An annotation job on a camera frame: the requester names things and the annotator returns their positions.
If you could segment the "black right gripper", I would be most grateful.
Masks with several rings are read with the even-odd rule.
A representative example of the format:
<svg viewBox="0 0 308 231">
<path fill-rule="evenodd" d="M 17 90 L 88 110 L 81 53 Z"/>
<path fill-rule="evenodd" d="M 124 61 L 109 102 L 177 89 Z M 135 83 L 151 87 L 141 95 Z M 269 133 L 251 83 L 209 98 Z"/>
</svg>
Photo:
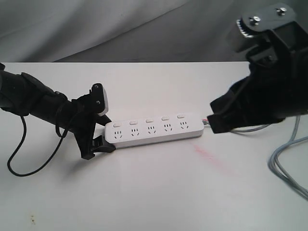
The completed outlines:
<svg viewBox="0 0 308 231">
<path fill-rule="evenodd" d="M 250 74 L 210 103 L 215 134 L 308 113 L 308 34 L 289 22 L 265 31 L 246 58 Z"/>
</svg>

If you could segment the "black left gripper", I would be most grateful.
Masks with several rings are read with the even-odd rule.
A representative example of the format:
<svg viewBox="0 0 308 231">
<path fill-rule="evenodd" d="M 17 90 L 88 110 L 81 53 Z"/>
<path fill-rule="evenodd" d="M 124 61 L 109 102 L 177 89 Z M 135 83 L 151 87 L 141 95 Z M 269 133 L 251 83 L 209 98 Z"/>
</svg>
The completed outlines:
<svg viewBox="0 0 308 231">
<path fill-rule="evenodd" d="M 93 139 L 96 120 L 99 125 L 112 122 L 107 115 L 97 115 L 96 101 L 99 100 L 94 94 L 88 93 L 70 101 L 72 116 L 69 119 L 69 131 L 74 134 L 83 159 L 92 159 L 94 153 L 112 153 L 116 150 L 103 135 Z"/>
</svg>

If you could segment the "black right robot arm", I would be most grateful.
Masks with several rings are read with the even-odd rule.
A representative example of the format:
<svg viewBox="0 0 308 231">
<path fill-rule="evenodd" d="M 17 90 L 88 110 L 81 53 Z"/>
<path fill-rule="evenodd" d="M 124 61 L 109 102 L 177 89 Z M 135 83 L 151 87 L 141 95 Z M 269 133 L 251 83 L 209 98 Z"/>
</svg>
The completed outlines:
<svg viewBox="0 0 308 231">
<path fill-rule="evenodd" d="M 308 112 L 308 34 L 296 22 L 252 30 L 250 73 L 211 102 L 214 133 L 280 123 Z"/>
</svg>

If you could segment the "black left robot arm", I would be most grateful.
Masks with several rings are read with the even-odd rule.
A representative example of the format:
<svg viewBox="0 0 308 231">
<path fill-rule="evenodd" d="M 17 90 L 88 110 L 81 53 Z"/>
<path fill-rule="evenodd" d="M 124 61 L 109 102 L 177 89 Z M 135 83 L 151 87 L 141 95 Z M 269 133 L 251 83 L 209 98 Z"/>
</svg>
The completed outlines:
<svg viewBox="0 0 308 231">
<path fill-rule="evenodd" d="M 88 94 L 68 100 L 61 92 L 53 91 L 27 73 L 13 74 L 0 65 L 0 107 L 17 116 L 33 115 L 74 134 L 81 158 L 90 160 L 95 153 L 115 150 L 100 135 L 94 138 L 97 124 L 110 123 L 106 91 L 101 83 L 92 85 Z"/>
</svg>

